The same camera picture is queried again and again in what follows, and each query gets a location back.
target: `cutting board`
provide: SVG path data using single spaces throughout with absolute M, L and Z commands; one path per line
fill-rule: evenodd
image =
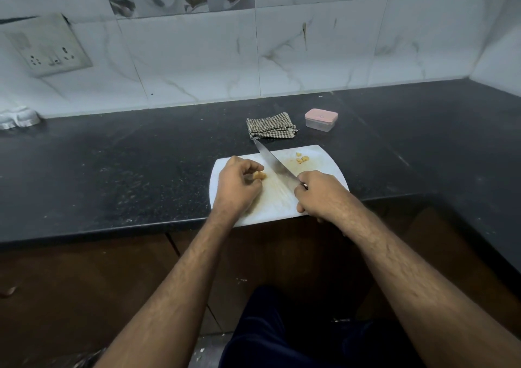
M 272 151 L 273 155 L 279 159 L 294 175 L 298 175 L 303 171 L 321 171 L 334 175 L 342 186 L 348 188 L 344 176 L 340 168 L 335 164 L 335 161 L 329 156 L 325 150 L 317 145 L 296 147 L 294 149 L 284 149 Z M 309 161 L 299 164 L 296 161 L 296 154 L 307 155 Z M 303 216 L 306 213 L 298 213 L 296 211 L 296 204 L 298 200 L 292 191 L 280 181 L 275 172 L 263 161 L 259 153 L 240 155 L 244 159 L 250 159 L 263 164 L 267 177 L 263 180 L 263 190 L 259 196 L 253 201 L 251 207 L 243 214 L 237 221 L 235 227 L 265 223 L 268 221 L 289 219 L 291 217 Z M 219 179 L 219 172 L 224 168 L 226 161 L 229 158 L 220 158 L 212 169 L 212 176 L 210 177 L 210 205 L 214 206 L 215 195 L 217 194 L 217 182 Z

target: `crumb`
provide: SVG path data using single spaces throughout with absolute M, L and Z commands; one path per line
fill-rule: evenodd
M 255 180 L 255 179 L 264 180 L 266 177 L 268 177 L 268 175 L 266 175 L 264 172 L 261 172 L 261 171 L 256 171 L 253 174 L 253 180 Z

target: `cabinet handle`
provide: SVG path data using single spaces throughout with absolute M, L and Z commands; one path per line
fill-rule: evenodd
M 14 286 L 8 289 L 6 292 L 0 292 L 0 298 L 9 298 L 12 296 L 18 287 Z

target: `cloth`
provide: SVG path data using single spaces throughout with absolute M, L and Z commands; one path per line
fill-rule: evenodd
M 265 119 L 246 119 L 250 139 L 293 138 L 298 131 L 286 112 Z
M 398 322 L 332 322 L 257 288 L 219 368 L 425 367 Z

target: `electrical outlet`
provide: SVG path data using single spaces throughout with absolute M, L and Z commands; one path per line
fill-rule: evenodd
M 5 35 L 36 77 L 92 66 L 61 14 L 5 24 Z

